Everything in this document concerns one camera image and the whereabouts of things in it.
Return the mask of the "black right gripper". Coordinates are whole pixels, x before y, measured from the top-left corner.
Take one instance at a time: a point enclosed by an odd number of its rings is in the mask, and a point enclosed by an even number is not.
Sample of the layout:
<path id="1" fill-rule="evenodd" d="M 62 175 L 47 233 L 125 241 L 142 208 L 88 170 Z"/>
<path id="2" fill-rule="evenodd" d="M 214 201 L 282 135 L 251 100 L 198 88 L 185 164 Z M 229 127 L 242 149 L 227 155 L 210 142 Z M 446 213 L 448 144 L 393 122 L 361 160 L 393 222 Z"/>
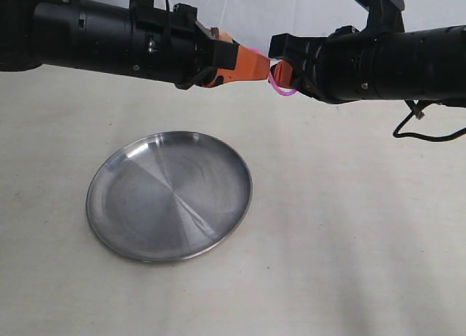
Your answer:
<path id="1" fill-rule="evenodd" d="M 268 56 L 277 61 L 272 77 L 279 88 L 342 104 L 375 97 L 374 53 L 374 37 L 344 26 L 328 37 L 274 35 Z"/>

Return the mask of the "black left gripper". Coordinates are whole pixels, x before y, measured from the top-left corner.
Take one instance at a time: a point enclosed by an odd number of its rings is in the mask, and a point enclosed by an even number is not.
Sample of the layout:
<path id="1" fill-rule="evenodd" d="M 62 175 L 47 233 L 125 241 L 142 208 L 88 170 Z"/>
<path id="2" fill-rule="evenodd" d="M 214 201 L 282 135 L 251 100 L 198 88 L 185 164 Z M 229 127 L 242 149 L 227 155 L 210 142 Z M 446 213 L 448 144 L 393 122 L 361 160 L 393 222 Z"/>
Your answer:
<path id="1" fill-rule="evenodd" d="M 240 45 L 225 30 L 204 27 L 197 8 L 177 4 L 173 11 L 132 5 L 130 68 L 135 77 L 169 82 L 178 89 L 262 81 L 270 59 Z"/>

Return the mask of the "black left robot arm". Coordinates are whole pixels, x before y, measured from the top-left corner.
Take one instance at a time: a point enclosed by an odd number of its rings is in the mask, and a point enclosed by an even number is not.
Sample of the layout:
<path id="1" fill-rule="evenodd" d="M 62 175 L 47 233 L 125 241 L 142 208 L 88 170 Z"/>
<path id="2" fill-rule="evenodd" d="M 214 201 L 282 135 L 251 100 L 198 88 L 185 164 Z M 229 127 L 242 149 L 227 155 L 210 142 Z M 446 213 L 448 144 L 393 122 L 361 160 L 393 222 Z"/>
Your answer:
<path id="1" fill-rule="evenodd" d="M 91 0 L 1 0 L 1 70 L 43 65 L 168 82 L 178 89 L 259 81 L 268 57 L 217 28 L 188 4 L 155 0 L 117 7 Z"/>

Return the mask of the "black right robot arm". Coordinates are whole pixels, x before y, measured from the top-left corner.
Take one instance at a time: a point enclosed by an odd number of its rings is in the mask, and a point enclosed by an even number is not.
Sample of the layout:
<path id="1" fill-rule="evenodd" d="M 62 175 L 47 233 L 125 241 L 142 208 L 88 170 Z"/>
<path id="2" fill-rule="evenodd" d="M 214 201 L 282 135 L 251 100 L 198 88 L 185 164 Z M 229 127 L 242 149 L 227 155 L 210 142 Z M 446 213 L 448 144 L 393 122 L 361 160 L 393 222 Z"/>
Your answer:
<path id="1" fill-rule="evenodd" d="M 269 57 L 291 65 L 291 87 L 329 104 L 465 99 L 464 26 L 376 36 L 352 26 L 328 37 L 278 34 Z"/>

